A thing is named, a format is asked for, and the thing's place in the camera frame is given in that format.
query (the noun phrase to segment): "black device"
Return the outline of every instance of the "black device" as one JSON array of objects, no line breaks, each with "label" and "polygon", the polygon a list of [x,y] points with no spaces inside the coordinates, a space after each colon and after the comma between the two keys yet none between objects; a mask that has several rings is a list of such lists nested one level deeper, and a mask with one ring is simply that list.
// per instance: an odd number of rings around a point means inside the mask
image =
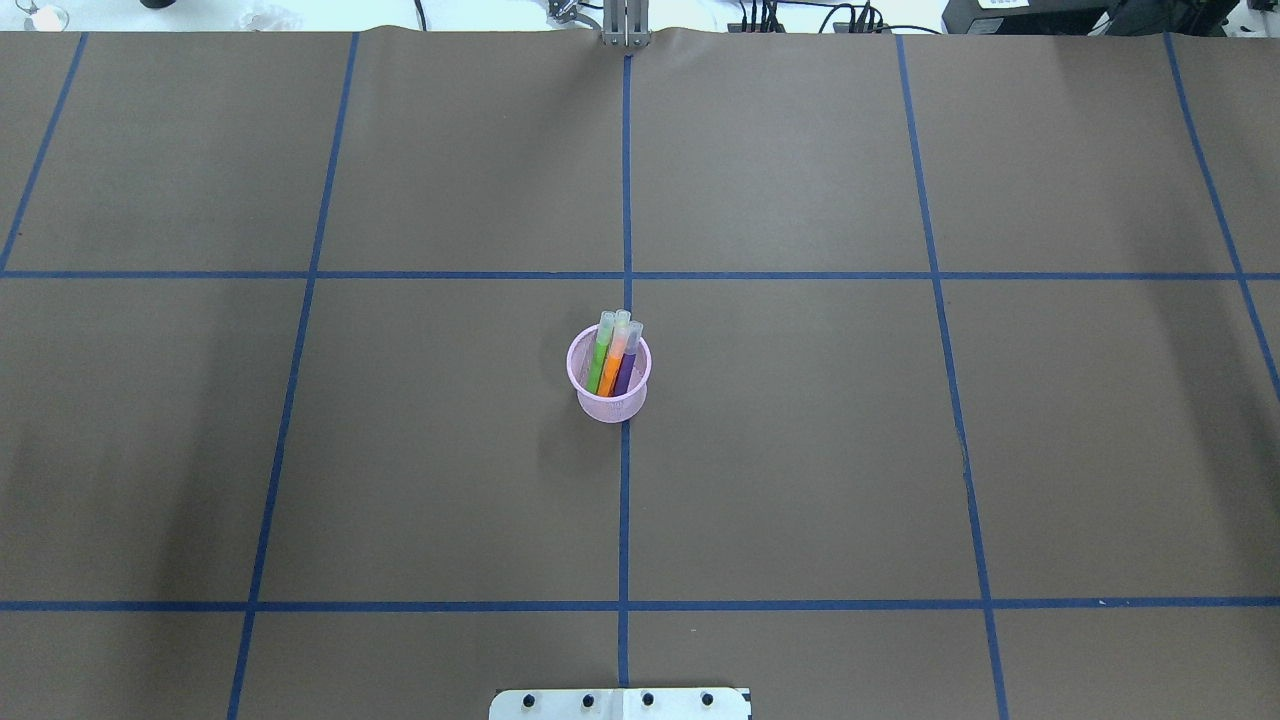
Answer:
[{"label": "black device", "polygon": [[1088,35],[1114,0],[1029,0],[1025,6],[983,8],[948,0],[942,24],[952,35]]},{"label": "black device", "polygon": [[1107,14],[1107,35],[1179,32],[1224,35],[1222,20],[1236,0],[1119,0]]}]

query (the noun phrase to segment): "purple marker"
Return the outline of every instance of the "purple marker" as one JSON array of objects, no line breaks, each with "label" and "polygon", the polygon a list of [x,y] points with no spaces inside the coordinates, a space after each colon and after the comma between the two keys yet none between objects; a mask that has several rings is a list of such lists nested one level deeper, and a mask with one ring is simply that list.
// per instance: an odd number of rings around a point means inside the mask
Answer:
[{"label": "purple marker", "polygon": [[627,348],[622,352],[622,365],[618,366],[618,379],[613,383],[613,396],[617,397],[631,387],[631,369],[636,364],[636,350],[640,347],[640,333],[644,323],[631,320],[627,325]]}]

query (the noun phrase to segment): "green marker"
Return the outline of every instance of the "green marker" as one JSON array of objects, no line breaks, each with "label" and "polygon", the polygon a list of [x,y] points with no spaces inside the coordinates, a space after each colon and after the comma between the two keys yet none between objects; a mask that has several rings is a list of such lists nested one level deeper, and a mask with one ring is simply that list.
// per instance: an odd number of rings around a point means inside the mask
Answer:
[{"label": "green marker", "polygon": [[591,355],[591,374],[584,386],[588,392],[595,392],[600,384],[600,372],[604,370],[604,355],[609,351],[609,338],[613,337],[613,323],[617,314],[613,310],[600,313],[600,327],[595,328],[595,354]]}]

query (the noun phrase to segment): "marker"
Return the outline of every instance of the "marker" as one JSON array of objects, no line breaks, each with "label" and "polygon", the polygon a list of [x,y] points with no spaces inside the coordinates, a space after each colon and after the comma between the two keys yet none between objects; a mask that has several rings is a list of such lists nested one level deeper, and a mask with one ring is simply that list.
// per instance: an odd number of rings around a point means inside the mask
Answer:
[{"label": "marker", "polygon": [[613,337],[613,310],[600,313],[600,325],[595,328],[595,352],[591,355],[591,370],[586,375],[586,388],[591,392],[600,384],[604,354],[609,351],[609,338]]},{"label": "marker", "polygon": [[636,350],[640,347],[640,333],[644,332],[644,323],[631,320],[627,325],[627,347],[622,351],[622,365],[618,366],[618,379],[613,383],[613,395],[626,395],[631,387],[631,369],[636,364]]},{"label": "marker", "polygon": [[613,338],[609,340],[609,352],[604,356],[604,372],[600,374],[600,387],[595,395],[600,397],[613,396],[613,383],[618,379],[618,368],[622,366],[622,354],[627,348],[627,325],[631,324],[631,313],[618,310],[613,314]]}]

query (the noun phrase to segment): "metal bracket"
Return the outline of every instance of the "metal bracket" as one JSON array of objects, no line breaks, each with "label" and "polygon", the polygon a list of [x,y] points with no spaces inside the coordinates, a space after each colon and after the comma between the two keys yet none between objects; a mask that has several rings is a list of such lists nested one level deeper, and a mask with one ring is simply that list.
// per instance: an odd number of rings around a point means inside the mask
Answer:
[{"label": "metal bracket", "polygon": [[603,6],[603,26],[580,12],[579,0],[547,0],[547,17],[561,24],[590,26],[600,31],[600,42],[613,47],[649,45],[649,0],[604,0]]},{"label": "metal bracket", "polygon": [[649,0],[604,0],[600,40],[620,47],[649,45]]},{"label": "metal bracket", "polygon": [[489,720],[750,720],[751,691],[650,688],[506,691],[489,705]]}]

